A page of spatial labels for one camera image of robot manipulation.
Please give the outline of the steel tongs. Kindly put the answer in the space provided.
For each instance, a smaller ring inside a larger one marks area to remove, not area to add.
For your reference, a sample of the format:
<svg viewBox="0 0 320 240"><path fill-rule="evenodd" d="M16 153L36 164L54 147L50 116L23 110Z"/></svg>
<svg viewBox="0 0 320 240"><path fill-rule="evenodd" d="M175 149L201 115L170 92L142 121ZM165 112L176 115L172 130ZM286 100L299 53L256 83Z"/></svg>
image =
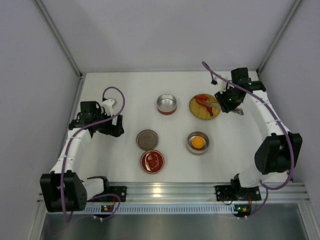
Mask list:
<svg viewBox="0 0 320 240"><path fill-rule="evenodd" d="M220 110L222 110L222 107L219 104L215 104L215 103L211 103L209 101L203 101L203 103L207 106L207 107L213 107L213 108L218 108ZM244 115L244 111L242 108L238 108L236 107L235 109L231 110L230 113L235 113L238 114L240 116Z"/></svg>

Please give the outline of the orange round fruit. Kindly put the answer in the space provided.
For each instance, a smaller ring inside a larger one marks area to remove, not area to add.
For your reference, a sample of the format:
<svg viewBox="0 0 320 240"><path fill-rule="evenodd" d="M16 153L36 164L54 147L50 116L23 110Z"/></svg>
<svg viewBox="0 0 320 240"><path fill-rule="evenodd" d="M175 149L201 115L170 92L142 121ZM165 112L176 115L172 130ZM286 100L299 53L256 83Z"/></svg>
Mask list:
<svg viewBox="0 0 320 240"><path fill-rule="evenodd" d="M194 136L191 140L191 144L195 149L203 148L205 143L205 140L201 136Z"/></svg>

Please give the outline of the red round lid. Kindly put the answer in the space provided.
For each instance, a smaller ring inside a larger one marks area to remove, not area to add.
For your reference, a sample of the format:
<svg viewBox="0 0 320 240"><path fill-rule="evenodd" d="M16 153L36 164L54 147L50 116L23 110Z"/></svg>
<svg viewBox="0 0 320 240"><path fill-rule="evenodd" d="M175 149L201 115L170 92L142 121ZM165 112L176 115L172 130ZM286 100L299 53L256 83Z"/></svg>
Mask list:
<svg viewBox="0 0 320 240"><path fill-rule="evenodd" d="M148 150L140 158L140 166L147 174L156 174L162 170L165 159L158 150Z"/></svg>

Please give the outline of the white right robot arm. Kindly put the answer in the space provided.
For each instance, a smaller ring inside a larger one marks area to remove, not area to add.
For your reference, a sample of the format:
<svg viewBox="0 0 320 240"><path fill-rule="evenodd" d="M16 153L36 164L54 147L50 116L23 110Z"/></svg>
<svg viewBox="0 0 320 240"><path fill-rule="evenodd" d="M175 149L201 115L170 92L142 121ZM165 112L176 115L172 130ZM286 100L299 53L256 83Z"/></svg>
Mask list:
<svg viewBox="0 0 320 240"><path fill-rule="evenodd" d="M251 189L262 184L272 174L288 173L279 190L289 183L298 161L303 143L299 133L292 133L276 114L269 101L266 87L251 80L246 67L231 71L231 80L225 80L226 88L214 96L224 113L236 112L244 105L259 128L262 143L254 154L253 164L234 176L240 190Z"/></svg>

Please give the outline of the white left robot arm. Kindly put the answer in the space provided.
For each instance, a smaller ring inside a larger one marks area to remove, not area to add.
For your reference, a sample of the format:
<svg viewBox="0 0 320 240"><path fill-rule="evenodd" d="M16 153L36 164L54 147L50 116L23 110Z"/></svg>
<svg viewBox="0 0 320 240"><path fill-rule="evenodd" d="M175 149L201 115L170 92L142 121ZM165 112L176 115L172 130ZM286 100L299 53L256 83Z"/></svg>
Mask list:
<svg viewBox="0 0 320 240"><path fill-rule="evenodd" d="M105 176L81 180L77 172L95 133L115 138L124 133L122 115L117 115L113 124L116 104L117 101L112 98L104 98L102 103L80 103L80 112L68 126L67 139L56 164L39 180L48 212L78 212L85 209L88 201L115 199Z"/></svg>

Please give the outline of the beige round lid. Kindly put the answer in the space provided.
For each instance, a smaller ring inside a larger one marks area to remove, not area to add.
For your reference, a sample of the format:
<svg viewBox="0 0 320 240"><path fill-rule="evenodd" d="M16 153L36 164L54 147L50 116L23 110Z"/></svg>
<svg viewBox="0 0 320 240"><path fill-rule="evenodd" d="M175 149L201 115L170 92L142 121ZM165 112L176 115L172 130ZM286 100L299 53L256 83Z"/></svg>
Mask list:
<svg viewBox="0 0 320 240"><path fill-rule="evenodd" d="M158 143L159 136L151 129L142 130L136 136L136 144L143 151L155 149L158 146Z"/></svg>

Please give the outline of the beige-banded steel container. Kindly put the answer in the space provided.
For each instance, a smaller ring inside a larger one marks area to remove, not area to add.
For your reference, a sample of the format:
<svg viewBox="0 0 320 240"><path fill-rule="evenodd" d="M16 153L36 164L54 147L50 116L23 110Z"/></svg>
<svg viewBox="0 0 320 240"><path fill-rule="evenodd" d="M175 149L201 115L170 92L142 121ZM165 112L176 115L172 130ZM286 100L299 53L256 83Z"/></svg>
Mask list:
<svg viewBox="0 0 320 240"><path fill-rule="evenodd" d="M203 148L196 149L192 146L192 139L194 136L200 136L205 140L205 145ZM201 131L194 131L188 135L188 137L186 139L186 147L187 147L188 151L194 155L203 155L208 151L208 149L210 147L210 139L205 133L203 133Z"/></svg>

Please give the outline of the red-banded steel container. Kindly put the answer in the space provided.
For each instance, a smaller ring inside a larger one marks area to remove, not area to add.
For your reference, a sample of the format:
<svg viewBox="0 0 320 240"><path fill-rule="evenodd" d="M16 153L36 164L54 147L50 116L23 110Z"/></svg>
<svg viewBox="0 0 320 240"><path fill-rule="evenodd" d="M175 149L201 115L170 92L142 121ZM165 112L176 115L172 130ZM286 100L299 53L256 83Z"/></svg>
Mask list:
<svg viewBox="0 0 320 240"><path fill-rule="evenodd" d="M156 108L163 115L171 115L177 110L177 99L172 94L162 94L156 100Z"/></svg>

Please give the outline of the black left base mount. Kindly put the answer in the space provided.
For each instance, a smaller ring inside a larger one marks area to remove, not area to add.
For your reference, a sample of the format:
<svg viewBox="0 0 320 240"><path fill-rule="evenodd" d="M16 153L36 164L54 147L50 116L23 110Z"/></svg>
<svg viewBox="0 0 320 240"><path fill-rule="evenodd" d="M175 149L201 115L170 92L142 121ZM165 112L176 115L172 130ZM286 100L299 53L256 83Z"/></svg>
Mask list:
<svg viewBox="0 0 320 240"><path fill-rule="evenodd" d="M115 185L115 186L108 186L106 189L107 194L114 194L120 198L120 201L126 202L127 198L127 187L124 185ZM119 202L115 196L107 196L104 200L105 202Z"/></svg>

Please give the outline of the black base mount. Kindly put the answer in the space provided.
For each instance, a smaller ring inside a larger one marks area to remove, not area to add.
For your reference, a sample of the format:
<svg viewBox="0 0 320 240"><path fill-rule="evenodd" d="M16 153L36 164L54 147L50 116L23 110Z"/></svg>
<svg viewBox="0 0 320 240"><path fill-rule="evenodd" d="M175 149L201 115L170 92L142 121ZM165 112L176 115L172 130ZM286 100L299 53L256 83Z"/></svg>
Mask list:
<svg viewBox="0 0 320 240"><path fill-rule="evenodd" d="M115 186L108 186L106 189L107 194L114 194L120 198L120 201L126 202L127 198L127 187L124 185L115 185ZM119 202L115 196L107 196L104 200L105 202Z"/></svg>
<svg viewBox="0 0 320 240"><path fill-rule="evenodd" d="M215 186L216 200L218 202L231 202L231 201L261 201L261 193L258 186L243 188L235 187L232 185L216 185Z"/></svg>

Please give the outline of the aluminium rail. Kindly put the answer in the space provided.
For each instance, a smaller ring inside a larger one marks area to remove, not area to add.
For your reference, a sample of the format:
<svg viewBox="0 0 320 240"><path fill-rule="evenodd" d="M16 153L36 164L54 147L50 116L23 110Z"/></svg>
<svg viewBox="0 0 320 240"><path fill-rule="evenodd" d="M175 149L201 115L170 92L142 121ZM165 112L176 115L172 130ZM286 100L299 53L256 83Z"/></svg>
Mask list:
<svg viewBox="0 0 320 240"><path fill-rule="evenodd" d="M213 204L219 201L222 192L216 190L216 182L111 182L111 186L126 187L128 204ZM266 190L260 186L258 191L250 195L260 195L262 203L268 193L267 203L300 203L310 200L303 183L290 182L279 190Z"/></svg>

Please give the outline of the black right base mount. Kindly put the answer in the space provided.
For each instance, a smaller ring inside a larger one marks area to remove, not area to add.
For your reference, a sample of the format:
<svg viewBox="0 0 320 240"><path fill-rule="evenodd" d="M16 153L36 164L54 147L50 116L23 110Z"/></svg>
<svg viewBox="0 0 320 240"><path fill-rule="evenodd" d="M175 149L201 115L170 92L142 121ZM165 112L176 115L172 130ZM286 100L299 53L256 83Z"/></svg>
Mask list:
<svg viewBox="0 0 320 240"><path fill-rule="evenodd" d="M243 188L235 187L232 185L216 185L215 186L216 200L218 202L231 202L231 201L261 201L261 193L258 186Z"/></svg>

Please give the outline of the right aluminium frame post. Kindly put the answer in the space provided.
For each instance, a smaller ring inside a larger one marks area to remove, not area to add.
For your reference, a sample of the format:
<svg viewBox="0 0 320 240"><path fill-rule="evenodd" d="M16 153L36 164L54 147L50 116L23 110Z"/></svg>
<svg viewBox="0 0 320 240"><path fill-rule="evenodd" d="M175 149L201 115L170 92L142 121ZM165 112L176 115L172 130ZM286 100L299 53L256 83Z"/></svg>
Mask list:
<svg viewBox="0 0 320 240"><path fill-rule="evenodd" d="M274 38L271 41L271 44L267 48L267 51L263 55L263 58L256 69L256 74L258 77L260 77L261 73L265 69L268 61L270 60L272 54L276 50L278 44L280 43L282 37L286 33L288 27L290 26L291 22L293 21L296 13L300 9L301 5L303 4L304 0L294 0L292 5L290 6L288 12L285 14L285 18L281 22L281 25L279 26L278 30L275 33Z"/></svg>

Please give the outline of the aluminium frame post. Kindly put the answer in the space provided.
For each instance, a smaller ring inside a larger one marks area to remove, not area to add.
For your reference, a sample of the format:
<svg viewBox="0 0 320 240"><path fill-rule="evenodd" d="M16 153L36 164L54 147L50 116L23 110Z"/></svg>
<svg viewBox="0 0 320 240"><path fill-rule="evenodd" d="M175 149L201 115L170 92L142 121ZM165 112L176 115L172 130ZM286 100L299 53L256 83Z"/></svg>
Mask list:
<svg viewBox="0 0 320 240"><path fill-rule="evenodd" d="M281 22L281 25L279 26L278 30L275 33L274 38L271 41L271 44L267 48L267 51L263 55L263 58L256 69L256 74L258 77L260 77L261 73L265 69L268 61L270 60L272 54L276 50L278 44L280 43L282 37L286 33L288 27L290 26L291 22L293 21L296 13L300 9L301 5L303 4L304 0L294 0L292 5L290 6L288 12L285 14L285 18Z"/></svg>
<svg viewBox="0 0 320 240"><path fill-rule="evenodd" d="M78 67L75 59L73 58L67 44L65 43L59 29L57 28L52 16L50 15L47 7L45 6L42 0L32 0L34 6L40 13L41 17L43 18L44 22L48 26L49 30L53 34L54 39L58 43L60 49L62 50L64 56L66 57L67 61L69 62L71 68L75 72L76 76L80 79L83 76L80 68Z"/></svg>

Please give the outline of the left aluminium frame post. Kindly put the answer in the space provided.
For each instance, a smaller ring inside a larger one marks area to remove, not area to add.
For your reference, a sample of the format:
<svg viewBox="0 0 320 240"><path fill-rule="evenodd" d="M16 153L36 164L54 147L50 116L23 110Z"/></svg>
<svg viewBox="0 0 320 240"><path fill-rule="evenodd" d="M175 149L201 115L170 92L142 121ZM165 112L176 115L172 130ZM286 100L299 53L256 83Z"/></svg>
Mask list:
<svg viewBox="0 0 320 240"><path fill-rule="evenodd" d="M60 49L62 50L64 56L66 57L67 61L69 62L71 68L75 72L76 76L80 79L83 76L80 68L78 67L75 59L73 58L67 44L65 43L59 29L57 28L52 16L50 15L47 7L45 6L42 0L32 0L34 6L40 13L41 17L43 18L44 22L48 26L49 30L53 34L54 39L58 43Z"/></svg>

